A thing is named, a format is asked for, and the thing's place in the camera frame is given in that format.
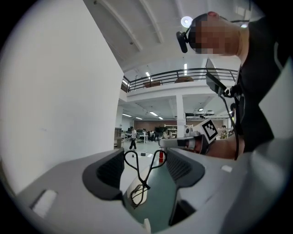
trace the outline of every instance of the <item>black pants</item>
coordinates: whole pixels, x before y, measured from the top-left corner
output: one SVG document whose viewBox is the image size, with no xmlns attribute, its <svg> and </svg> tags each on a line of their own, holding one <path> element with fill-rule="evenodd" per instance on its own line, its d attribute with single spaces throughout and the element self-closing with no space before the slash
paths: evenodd
<svg viewBox="0 0 293 234">
<path fill-rule="evenodd" d="M 136 149 L 136 140 L 135 139 L 132 139 L 131 140 L 131 144 L 130 144 L 130 149 L 132 149 L 132 146 L 134 146 L 134 149 Z"/>
</svg>

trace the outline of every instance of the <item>forearm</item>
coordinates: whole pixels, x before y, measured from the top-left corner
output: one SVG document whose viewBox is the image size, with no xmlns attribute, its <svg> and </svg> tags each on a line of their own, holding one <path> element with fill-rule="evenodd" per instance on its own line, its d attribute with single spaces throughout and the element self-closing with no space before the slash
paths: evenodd
<svg viewBox="0 0 293 234">
<path fill-rule="evenodd" d="M 239 136 L 239 153 L 242 154 L 244 151 L 244 139 Z M 207 156 L 223 158 L 223 159 L 233 159 L 236 154 L 236 137 L 235 135 L 229 137 L 225 140 L 216 140 L 210 145 L 210 149 L 207 152 Z"/>
</svg>

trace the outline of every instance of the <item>round ceiling light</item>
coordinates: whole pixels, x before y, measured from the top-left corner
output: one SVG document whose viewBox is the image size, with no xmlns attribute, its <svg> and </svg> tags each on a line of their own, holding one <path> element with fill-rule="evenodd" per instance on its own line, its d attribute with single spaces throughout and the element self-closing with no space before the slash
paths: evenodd
<svg viewBox="0 0 293 234">
<path fill-rule="evenodd" d="M 192 23 L 192 18 L 189 17 L 189 16 L 184 16 L 182 19 L 181 19 L 181 24 L 183 27 L 189 27 Z"/>
</svg>

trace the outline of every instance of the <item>walking person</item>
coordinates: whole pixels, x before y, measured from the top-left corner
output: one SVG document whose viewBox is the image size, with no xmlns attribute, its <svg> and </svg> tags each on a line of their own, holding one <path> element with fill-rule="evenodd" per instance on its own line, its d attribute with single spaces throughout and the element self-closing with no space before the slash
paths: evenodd
<svg viewBox="0 0 293 234">
<path fill-rule="evenodd" d="M 134 149 L 136 149 L 136 130 L 133 127 L 130 127 L 131 129 L 131 144 L 129 149 L 132 149 L 132 146 L 134 146 Z"/>
</svg>

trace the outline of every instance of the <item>black shirt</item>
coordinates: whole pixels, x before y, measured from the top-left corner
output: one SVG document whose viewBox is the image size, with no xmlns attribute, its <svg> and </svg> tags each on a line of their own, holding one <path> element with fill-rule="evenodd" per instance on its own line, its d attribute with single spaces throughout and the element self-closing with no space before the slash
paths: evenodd
<svg viewBox="0 0 293 234">
<path fill-rule="evenodd" d="M 274 58 L 277 37 L 267 19 L 251 22 L 248 29 L 249 52 L 239 73 L 238 82 L 243 95 L 239 104 L 239 117 L 236 117 L 236 129 L 239 135 L 244 136 L 245 152 L 253 151 L 261 143 L 274 138 L 259 103 L 280 74 Z"/>
</svg>

